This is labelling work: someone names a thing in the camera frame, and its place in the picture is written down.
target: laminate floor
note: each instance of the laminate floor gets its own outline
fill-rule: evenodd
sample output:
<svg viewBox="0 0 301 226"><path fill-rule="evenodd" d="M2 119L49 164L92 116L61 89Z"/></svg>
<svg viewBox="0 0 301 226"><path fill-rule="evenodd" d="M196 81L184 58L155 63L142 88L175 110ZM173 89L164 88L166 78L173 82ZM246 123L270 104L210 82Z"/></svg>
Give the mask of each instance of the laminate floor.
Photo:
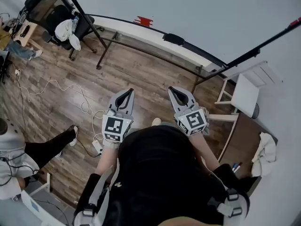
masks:
<svg viewBox="0 0 301 226"><path fill-rule="evenodd" d="M167 88L174 85L191 90L195 81L194 75L180 68L114 43L103 59L102 69L96 70L103 47L93 34L85 40L92 47L97 48L97 54L93 54L82 44L82 50L75 52L76 60L72 62L68 59L69 51L45 43L41 38L42 32L43 30L39 28L32 37L44 48L41 57L25 61L10 56L15 67L22 71L21 86L26 87L30 93L38 93L44 89L49 80L57 80L63 89L76 83L82 88L94 112L107 109L109 99L118 91L133 88L135 90L134 128L148 127L156 117L173 122L174 112L168 100ZM113 33L105 31L102 35L110 38ZM196 69L193 64L138 40L126 36L120 36L118 40ZM0 85L0 113L24 128L21 116L22 100L13 66L9 67L8 73L10 78L6 78L6 83ZM222 78L214 77L195 90L196 100L212 114L229 114L232 110L230 106L214 105L222 84ZM233 92L233 89L233 86L228 85L229 92ZM55 82L51 82L44 93L31 96L31 102L28 102L25 89L22 89L22 95L27 141L44 142L63 132L70 125L76 124L80 127L79 139L90 154L96 154L92 146L94 133L91 111L82 112L84 99L79 88L72 86L67 91L61 91ZM87 105L83 104L83 109L86 110ZM101 124L102 120L94 119L96 133L101 132ZM206 139L216 156L221 153L231 126L229 122L211 122L210 136ZM99 158L91 158L78 143L74 147L65 147L62 156L54 158L42 171L52 175L53 192L65 202L75 206L98 160Z"/></svg>

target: person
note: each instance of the person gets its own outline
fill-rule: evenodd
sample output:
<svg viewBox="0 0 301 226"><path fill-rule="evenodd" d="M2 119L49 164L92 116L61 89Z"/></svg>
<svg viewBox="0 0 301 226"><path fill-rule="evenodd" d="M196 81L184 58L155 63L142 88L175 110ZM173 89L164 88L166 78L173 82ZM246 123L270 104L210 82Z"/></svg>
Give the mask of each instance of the person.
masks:
<svg viewBox="0 0 301 226"><path fill-rule="evenodd" d="M103 226L222 225L224 215L208 202L212 197L224 202L223 184L236 189L249 204L230 165L219 164L202 133L187 137L156 118L152 127L127 135L119 149L103 147L79 199L74 222L87 210L101 176L111 165L116 167L117 158L119 173L110 190ZM96 213L103 197L97 201Z"/></svg>
<svg viewBox="0 0 301 226"><path fill-rule="evenodd" d="M4 31L6 24L2 25L2 23L3 18L0 17L0 50L11 52L16 56L27 60L41 56L43 53L42 50L31 50L29 48L22 47L16 41L13 41L10 33Z"/></svg>
<svg viewBox="0 0 301 226"><path fill-rule="evenodd" d="M77 143L77 132L78 127L72 125L45 143L30 143L13 122L0 118L0 200L19 195L30 176L60 155L67 144Z"/></svg>

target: desk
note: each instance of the desk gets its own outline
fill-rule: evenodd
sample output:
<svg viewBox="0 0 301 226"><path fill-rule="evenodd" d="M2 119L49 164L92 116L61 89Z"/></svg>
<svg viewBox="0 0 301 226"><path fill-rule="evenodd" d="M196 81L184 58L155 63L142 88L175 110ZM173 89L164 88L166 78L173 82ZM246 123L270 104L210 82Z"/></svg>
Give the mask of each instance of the desk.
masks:
<svg viewBox="0 0 301 226"><path fill-rule="evenodd" d="M29 31L27 32L24 38L21 38L21 34L23 33L27 25L30 26ZM37 24L25 20L22 27L19 29L19 31L16 32L15 36L13 37L13 41L19 41L23 47L25 47L27 44L32 44L34 47L43 50L43 48L39 44L37 44L35 41L31 39L31 36L33 35L37 26L38 26Z"/></svg>
<svg viewBox="0 0 301 226"><path fill-rule="evenodd" d="M239 179L251 176L252 159L258 149L261 132L271 134L253 119L243 113L239 114L227 148L220 159L221 164L227 163L231 166L234 163L242 162L241 167L236 172ZM277 145L277 138L273 135L272 137Z"/></svg>

